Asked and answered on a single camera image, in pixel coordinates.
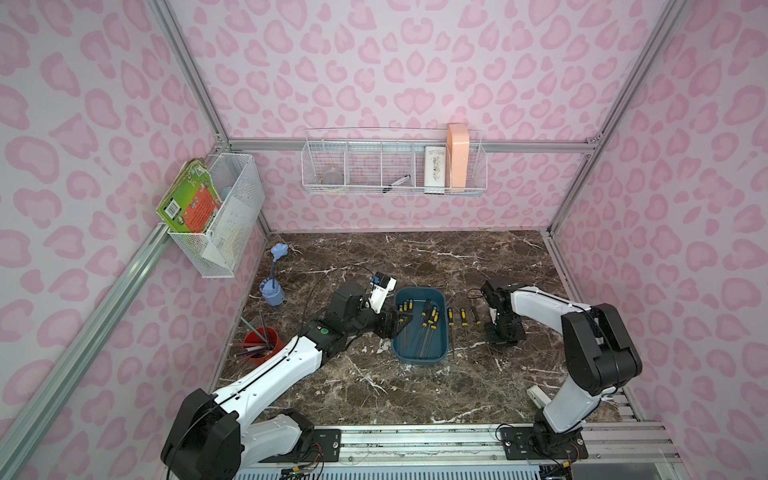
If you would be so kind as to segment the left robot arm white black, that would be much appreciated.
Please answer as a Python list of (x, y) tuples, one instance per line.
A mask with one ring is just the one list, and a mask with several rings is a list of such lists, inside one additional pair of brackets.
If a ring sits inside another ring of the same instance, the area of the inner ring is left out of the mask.
[(377, 273), (369, 286), (345, 281), (329, 303), (306, 316), (284, 348), (239, 380), (207, 393), (196, 389), (182, 401), (161, 450), (166, 476), (232, 479), (247, 462), (286, 455), (301, 447), (310, 426), (297, 414), (260, 422), (278, 397), (318, 371), (352, 340), (369, 332), (395, 338), (404, 325), (387, 304), (394, 278)]

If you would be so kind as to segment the blue desk lamp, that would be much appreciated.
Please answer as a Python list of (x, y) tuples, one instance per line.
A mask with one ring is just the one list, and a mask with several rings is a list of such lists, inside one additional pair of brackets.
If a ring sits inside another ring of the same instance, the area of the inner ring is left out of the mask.
[(284, 291), (276, 279), (276, 267), (280, 259), (285, 257), (288, 252), (288, 245), (285, 243), (277, 243), (271, 249), (272, 264), (270, 267), (268, 277), (261, 282), (259, 290), (263, 300), (268, 306), (277, 307), (284, 303), (285, 294)]

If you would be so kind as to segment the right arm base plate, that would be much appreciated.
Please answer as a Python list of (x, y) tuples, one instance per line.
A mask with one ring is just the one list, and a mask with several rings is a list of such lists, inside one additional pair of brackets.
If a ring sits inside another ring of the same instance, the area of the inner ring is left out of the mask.
[(589, 458), (582, 429), (555, 433), (545, 423), (530, 426), (502, 424), (495, 437), (502, 444), (507, 460), (579, 461)]

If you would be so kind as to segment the red pen cup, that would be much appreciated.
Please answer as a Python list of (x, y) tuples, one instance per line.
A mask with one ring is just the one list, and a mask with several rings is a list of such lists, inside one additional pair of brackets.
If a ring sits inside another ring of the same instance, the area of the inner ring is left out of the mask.
[(284, 343), (281, 337), (276, 330), (267, 325), (262, 313), (256, 317), (256, 323), (243, 317), (240, 318), (240, 323), (246, 327), (247, 334), (243, 340), (233, 343), (234, 347), (239, 348), (239, 351), (234, 354), (237, 361), (261, 365), (283, 348)]

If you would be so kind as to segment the white paper in mesh basket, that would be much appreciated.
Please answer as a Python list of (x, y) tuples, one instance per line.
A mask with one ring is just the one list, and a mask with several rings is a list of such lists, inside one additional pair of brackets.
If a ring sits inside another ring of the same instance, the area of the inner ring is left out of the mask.
[(256, 215), (248, 203), (230, 195), (207, 232), (208, 243), (202, 257), (234, 271), (253, 230)]

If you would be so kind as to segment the green red booklet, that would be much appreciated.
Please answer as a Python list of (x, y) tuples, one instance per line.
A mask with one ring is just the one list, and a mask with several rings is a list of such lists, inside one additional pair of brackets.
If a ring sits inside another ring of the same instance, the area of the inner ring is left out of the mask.
[(156, 213), (172, 233), (205, 233), (223, 205), (202, 159), (187, 162), (159, 202)]

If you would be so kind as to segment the teal plastic storage box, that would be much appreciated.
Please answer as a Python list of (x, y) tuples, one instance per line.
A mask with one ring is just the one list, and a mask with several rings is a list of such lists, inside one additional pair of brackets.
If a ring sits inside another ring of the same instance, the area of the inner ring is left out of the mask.
[(450, 347), (446, 299), (437, 289), (406, 287), (395, 295), (403, 330), (392, 341), (395, 357), (402, 363), (434, 366)]

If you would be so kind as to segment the white card in basket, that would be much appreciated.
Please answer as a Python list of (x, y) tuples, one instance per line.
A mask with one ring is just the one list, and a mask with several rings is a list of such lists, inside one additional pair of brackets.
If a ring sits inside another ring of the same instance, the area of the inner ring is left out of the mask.
[(424, 151), (424, 192), (426, 194), (443, 194), (446, 187), (445, 147), (428, 146)]

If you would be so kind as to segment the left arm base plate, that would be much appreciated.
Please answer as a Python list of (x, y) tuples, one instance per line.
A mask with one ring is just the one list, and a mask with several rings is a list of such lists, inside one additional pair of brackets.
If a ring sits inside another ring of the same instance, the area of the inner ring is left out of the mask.
[(261, 460), (261, 463), (303, 463), (314, 460), (320, 454), (323, 461), (337, 462), (340, 455), (342, 431), (331, 428), (314, 428), (301, 434), (291, 451)]

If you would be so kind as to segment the grey pen in basket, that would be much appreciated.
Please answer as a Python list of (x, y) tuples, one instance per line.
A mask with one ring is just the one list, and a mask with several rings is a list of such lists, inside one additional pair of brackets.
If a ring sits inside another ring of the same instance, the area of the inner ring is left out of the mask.
[(386, 185), (382, 189), (382, 193), (386, 194), (394, 190), (396, 187), (401, 186), (408, 186), (411, 183), (411, 176), (410, 175), (404, 175), (403, 177), (395, 180), (394, 182), (390, 183), (389, 185)]

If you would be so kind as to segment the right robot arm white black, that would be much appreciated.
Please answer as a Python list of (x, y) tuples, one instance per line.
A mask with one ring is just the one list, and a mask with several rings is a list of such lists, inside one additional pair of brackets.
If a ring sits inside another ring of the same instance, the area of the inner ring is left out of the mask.
[(642, 373), (643, 364), (618, 310), (607, 303), (588, 305), (502, 278), (480, 287), (491, 322), (487, 341), (516, 345), (526, 338), (528, 318), (560, 334), (568, 376), (554, 398), (533, 387), (539, 405), (534, 428), (563, 437), (581, 427), (602, 399)]

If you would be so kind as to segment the pink box in basket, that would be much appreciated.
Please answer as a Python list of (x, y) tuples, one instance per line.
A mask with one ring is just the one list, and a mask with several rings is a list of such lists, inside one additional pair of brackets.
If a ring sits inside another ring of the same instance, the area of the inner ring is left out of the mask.
[(447, 150), (450, 157), (450, 187), (463, 191), (467, 184), (470, 138), (466, 125), (452, 123), (447, 125)]

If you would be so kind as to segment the white mesh side basket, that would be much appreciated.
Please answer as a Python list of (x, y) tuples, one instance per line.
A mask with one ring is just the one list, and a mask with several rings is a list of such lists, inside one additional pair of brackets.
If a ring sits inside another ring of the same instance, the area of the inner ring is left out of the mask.
[(235, 275), (266, 195), (249, 154), (188, 162), (156, 208), (168, 233), (205, 278)]

